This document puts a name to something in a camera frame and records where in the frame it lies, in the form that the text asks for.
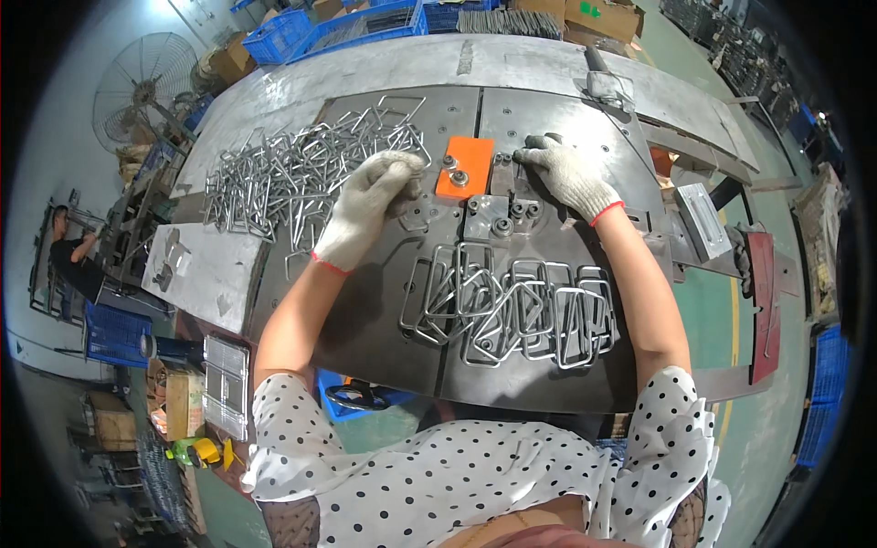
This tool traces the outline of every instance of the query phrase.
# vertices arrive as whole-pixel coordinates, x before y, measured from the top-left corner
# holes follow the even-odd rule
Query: red glove cuff
[[[621,201],[621,200],[619,200],[619,201],[617,201],[617,202],[610,203],[610,204],[606,207],[605,210],[603,210],[603,211],[597,213],[597,216],[594,217],[594,220],[591,221],[591,223],[590,223],[591,226],[594,226],[595,224],[597,224],[597,219],[599,219],[599,218],[602,216],[603,213],[605,213],[606,211],[611,210],[612,208],[614,208],[614,207],[616,207],[616,206],[618,206],[618,205],[620,205],[620,206],[623,208],[623,207],[624,207],[624,202]]]
[[[317,256],[317,254],[314,253],[314,252],[310,252],[310,257],[314,260],[314,262],[316,262],[316,263],[318,263],[318,264],[320,264],[320,265],[322,265],[322,266],[328,268],[328,269],[331,270],[333,273],[335,273],[335,274],[337,274],[337,275],[339,275],[339,276],[347,277],[347,276],[349,276],[350,274],[353,273],[353,270],[351,270],[350,272],[346,272],[346,271],[341,270],[340,268],[336,267],[336,266],[333,265],[331,262],[326,262],[326,261],[320,259],[320,258]]]

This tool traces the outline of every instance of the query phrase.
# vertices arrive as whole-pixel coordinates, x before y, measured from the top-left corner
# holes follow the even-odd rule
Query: green floor
[[[706,61],[705,51],[658,13],[655,0],[638,0],[637,4],[646,11],[643,38],[637,40],[642,48],[637,52],[638,60],[718,98],[732,97]],[[731,109],[761,167],[761,173],[753,175],[754,185],[758,186],[758,179],[791,175],[775,140],[739,107]],[[793,160],[800,163],[798,172],[806,172],[797,147],[790,144]],[[795,233],[788,213],[791,196],[784,191],[758,193],[755,201],[760,219],[774,235],[776,248],[795,258],[800,271]],[[745,220],[741,203],[729,204],[724,214],[731,224]],[[725,276],[699,270],[688,270],[686,276],[684,284],[674,285],[674,293],[688,332],[694,367],[748,366],[752,358],[751,301],[745,301],[738,283]],[[719,409],[717,442],[722,453],[716,474],[730,487],[733,504],[717,548],[752,544],[791,467],[807,385],[809,340],[803,299],[782,295],[781,309],[782,350],[773,388],[761,395],[723,404]],[[426,404],[428,401],[422,398],[403,408],[336,424],[336,429],[348,451],[376,449],[413,432]],[[270,545],[259,513],[252,504],[212,473],[200,473],[198,486],[208,537],[217,548],[225,543],[252,547]]]

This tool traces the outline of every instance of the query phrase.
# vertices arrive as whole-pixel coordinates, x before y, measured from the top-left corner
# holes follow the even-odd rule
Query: white polka dot blouse
[[[691,376],[657,372],[631,420],[624,463],[545,423],[454,421],[367,454],[347,454],[297,377],[257,389],[258,431],[241,477],[256,501],[315,495],[320,546],[426,546],[496,516],[582,497],[587,534],[666,548],[676,506],[709,478],[698,547],[718,538],[731,505],[712,478],[712,413]]]

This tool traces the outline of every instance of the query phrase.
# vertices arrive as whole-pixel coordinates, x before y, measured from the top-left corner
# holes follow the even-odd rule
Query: industrial fan
[[[196,62],[189,42],[172,32],[147,34],[122,50],[103,71],[92,108],[91,126],[103,148],[130,145],[138,132],[159,137],[163,120],[195,140],[173,111],[195,98],[190,74]]]

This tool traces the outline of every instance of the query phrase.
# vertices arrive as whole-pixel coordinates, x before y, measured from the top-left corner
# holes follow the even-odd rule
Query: hand
[[[370,156],[344,183],[332,218],[311,256],[343,273],[360,263],[381,235],[385,217],[398,217],[420,193],[424,161],[414,154],[384,151]]]
[[[515,161],[531,166],[555,198],[581,213],[592,226],[608,208],[624,207],[621,196],[602,179],[594,162],[581,151],[563,146],[560,136],[529,135],[524,144],[526,148],[515,151]]]

